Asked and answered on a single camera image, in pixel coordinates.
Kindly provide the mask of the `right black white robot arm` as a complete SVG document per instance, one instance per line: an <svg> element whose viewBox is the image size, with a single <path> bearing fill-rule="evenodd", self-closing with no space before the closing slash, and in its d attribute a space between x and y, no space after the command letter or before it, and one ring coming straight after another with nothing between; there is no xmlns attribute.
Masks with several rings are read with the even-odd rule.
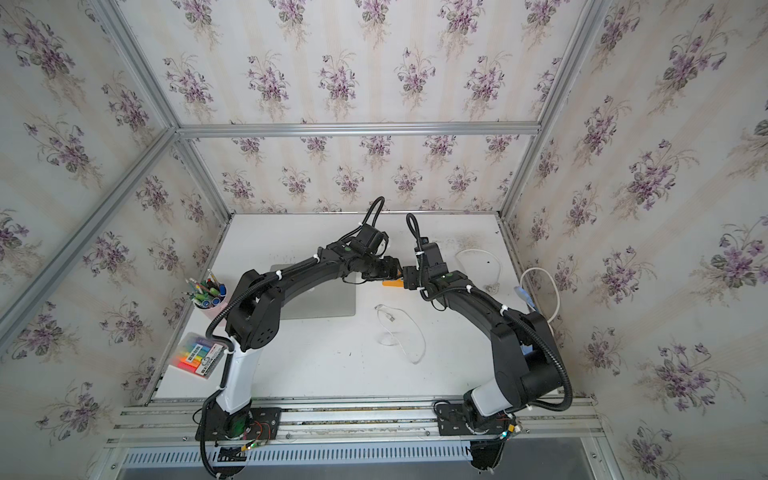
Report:
<svg viewBox="0 0 768 480"><path fill-rule="evenodd" d="M421 234L416 216L406 215L416 264L403 269L405 287L426 302L452 310L489 340L493 378L463 396L462 415L473 431L528 407L564 412L574 391L549 324L542 314L524 314L497 301L463 272L448 269L437 243Z"/></svg>

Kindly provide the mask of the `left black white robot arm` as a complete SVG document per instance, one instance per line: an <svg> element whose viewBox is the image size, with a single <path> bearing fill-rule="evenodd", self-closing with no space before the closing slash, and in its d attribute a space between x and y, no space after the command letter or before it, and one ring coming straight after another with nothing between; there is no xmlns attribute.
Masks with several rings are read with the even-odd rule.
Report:
<svg viewBox="0 0 768 480"><path fill-rule="evenodd" d="M385 199L377 197L362 222L310 258L241 277L231 299L206 329L207 339L225 348L217 390L203 403L196 438L238 439L250 425L252 383L262 350L279 332L283 306L326 282L358 275L362 282L397 280L400 263L384 253L386 232L376 227Z"/></svg>

